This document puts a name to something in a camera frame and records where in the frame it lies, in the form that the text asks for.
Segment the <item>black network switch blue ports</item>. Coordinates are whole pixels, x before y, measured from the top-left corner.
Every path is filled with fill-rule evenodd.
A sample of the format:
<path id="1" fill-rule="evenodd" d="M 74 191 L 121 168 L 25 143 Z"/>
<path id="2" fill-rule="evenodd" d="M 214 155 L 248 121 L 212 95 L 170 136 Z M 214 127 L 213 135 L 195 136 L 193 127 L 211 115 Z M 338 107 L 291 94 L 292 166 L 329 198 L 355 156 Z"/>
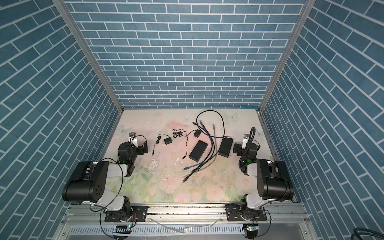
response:
<path id="1" fill-rule="evenodd" d="M 208 144 L 199 140 L 191 153 L 189 154 L 189 158 L 195 162 L 199 162 L 200 158 L 202 157 L 203 153 L 205 152 Z"/>

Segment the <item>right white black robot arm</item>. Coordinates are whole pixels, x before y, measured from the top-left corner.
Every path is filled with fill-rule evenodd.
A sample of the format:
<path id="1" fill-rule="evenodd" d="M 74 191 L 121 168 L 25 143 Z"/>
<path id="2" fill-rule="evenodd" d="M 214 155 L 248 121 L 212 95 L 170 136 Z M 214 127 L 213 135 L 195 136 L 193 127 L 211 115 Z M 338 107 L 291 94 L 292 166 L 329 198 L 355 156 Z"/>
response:
<path id="1" fill-rule="evenodd" d="M 238 167 L 245 176 L 256 178 L 257 190 L 244 195 L 239 204 L 225 205 L 229 222 L 266 221 L 266 205 L 290 201 L 294 197 L 294 187 L 285 162 L 257 158 L 261 145 L 255 136 L 256 128 L 252 127 L 242 145 L 234 144 L 233 152 L 240 157 Z"/>

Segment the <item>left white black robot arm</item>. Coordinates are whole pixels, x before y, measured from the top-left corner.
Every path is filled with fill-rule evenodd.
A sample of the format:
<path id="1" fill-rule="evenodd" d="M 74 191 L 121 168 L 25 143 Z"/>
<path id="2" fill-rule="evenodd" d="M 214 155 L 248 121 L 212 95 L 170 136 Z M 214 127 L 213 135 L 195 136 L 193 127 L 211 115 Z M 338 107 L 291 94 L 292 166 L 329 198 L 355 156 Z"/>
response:
<path id="1" fill-rule="evenodd" d="M 147 206 L 132 206 L 130 200 L 120 193 L 113 193 L 106 187 L 108 178 L 121 177 L 119 191 L 123 188 L 125 177 L 130 177 L 135 169 L 137 156 L 148 153 L 148 143 L 137 144 L 137 138 L 120 144 L 118 160 L 105 158 L 100 162 L 80 162 L 76 166 L 62 193 L 66 202 L 89 202 L 106 214 L 106 223 L 133 224 L 144 222 Z"/>

